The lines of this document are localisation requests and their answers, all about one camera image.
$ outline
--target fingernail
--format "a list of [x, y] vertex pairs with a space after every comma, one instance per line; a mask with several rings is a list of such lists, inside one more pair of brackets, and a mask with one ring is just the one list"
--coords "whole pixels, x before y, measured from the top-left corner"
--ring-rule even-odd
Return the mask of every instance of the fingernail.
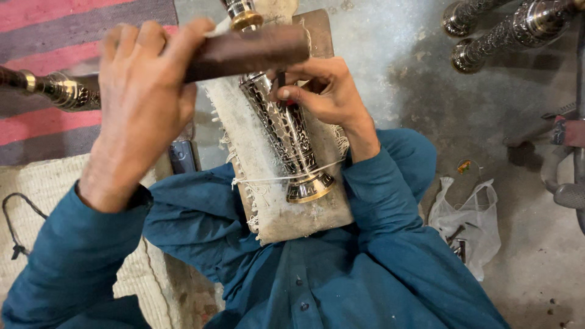
[[283, 95], [280, 97], [280, 99], [281, 100], [287, 100], [288, 99], [288, 96], [290, 96], [290, 95], [291, 95], [290, 91], [288, 91], [288, 90], [285, 89], [285, 90], [283, 90]]

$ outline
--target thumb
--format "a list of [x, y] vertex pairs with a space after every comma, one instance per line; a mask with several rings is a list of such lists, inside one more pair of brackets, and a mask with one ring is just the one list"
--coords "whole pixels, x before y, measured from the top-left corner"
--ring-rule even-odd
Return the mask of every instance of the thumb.
[[310, 91], [304, 90], [303, 88], [298, 87], [296, 85], [288, 85], [286, 87], [282, 87], [278, 89], [278, 93], [276, 95], [280, 100], [294, 101], [295, 103], [308, 109], [309, 111], [320, 108], [325, 102], [323, 97], [314, 94]]
[[193, 119], [196, 98], [197, 85], [195, 83], [184, 85], [179, 98], [179, 112], [182, 123], [186, 124]]

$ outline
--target plastic bag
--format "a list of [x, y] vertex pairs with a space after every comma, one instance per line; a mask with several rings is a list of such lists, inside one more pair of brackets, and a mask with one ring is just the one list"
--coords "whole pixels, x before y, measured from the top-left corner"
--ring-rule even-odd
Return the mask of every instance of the plastic bag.
[[[465, 240], [465, 265], [478, 281], [483, 281], [483, 266], [497, 254], [501, 246], [495, 204], [498, 197], [492, 187], [493, 179], [479, 184], [459, 209], [446, 200], [447, 189], [455, 180], [441, 177], [441, 191], [429, 214], [429, 226], [439, 231], [443, 240], [451, 237], [463, 225], [457, 238]], [[480, 204], [477, 194], [486, 189], [488, 204]]]

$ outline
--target concrete floor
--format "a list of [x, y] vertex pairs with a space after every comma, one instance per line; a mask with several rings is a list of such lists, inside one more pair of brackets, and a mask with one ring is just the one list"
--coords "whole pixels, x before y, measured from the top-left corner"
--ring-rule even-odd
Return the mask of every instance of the concrete floor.
[[[194, 15], [221, 21], [219, 1], [175, 0], [180, 23]], [[556, 206], [545, 191], [539, 167], [546, 143], [520, 150], [502, 145], [531, 122], [575, 99], [576, 27], [553, 45], [490, 60], [472, 76], [454, 71], [449, 53], [457, 39], [439, 26], [450, 1], [300, 0], [297, 13], [327, 8], [333, 44], [354, 75], [379, 128], [407, 127], [437, 147], [435, 182], [422, 205], [426, 213], [439, 190], [438, 177], [454, 177], [448, 200], [463, 203], [480, 181], [494, 178], [502, 247], [485, 266], [487, 294], [513, 328], [585, 327], [585, 237], [575, 213]], [[473, 37], [513, 12], [517, 3], [489, 14]], [[219, 124], [211, 104], [198, 99], [197, 142], [203, 169], [223, 163]], [[462, 159], [476, 167], [461, 176]], [[572, 163], [560, 170], [570, 181]]]

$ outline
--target cellphone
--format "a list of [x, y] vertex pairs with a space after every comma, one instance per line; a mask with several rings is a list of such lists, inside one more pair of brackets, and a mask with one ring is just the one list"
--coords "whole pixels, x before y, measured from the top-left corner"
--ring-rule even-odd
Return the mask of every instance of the cellphone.
[[171, 167], [175, 175], [197, 171], [193, 146], [188, 140], [171, 143], [168, 147], [168, 157], [171, 159]]

